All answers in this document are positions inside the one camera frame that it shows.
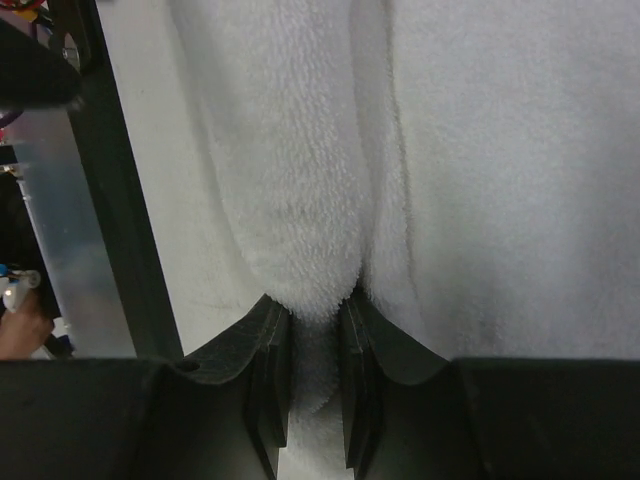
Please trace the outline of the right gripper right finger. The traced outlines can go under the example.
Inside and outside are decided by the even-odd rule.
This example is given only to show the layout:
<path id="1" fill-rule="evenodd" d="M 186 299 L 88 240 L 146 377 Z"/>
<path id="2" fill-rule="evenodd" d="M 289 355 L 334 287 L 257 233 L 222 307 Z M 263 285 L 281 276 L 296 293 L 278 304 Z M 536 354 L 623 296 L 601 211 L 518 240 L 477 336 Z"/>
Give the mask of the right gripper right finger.
<path id="1" fill-rule="evenodd" d="M 338 320 L 345 461 L 363 479 L 384 430 L 387 384 L 423 384 L 448 361 L 388 320 L 362 290 L 342 302 Z"/>

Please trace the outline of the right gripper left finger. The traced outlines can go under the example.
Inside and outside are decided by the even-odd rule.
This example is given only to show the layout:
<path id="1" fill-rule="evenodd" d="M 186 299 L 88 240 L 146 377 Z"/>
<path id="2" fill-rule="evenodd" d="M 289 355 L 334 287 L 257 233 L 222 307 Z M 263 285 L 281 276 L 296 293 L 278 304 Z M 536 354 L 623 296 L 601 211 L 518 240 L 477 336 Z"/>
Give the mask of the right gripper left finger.
<path id="1" fill-rule="evenodd" d="M 262 296 L 240 320 L 187 355 L 179 368 L 204 384 L 228 386 L 245 376 L 242 430 L 268 479 L 278 475 L 291 404 L 291 314 Z"/>

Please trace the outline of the white towel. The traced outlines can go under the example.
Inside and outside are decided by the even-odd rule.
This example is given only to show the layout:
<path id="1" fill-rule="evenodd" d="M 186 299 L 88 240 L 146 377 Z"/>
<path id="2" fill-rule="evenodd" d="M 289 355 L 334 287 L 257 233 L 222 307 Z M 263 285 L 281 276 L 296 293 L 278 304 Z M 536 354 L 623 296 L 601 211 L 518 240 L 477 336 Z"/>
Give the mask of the white towel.
<path id="1" fill-rule="evenodd" d="M 221 206 L 295 317 L 289 479 L 345 479 L 337 311 L 639 355 L 635 1 L 173 1 Z"/>

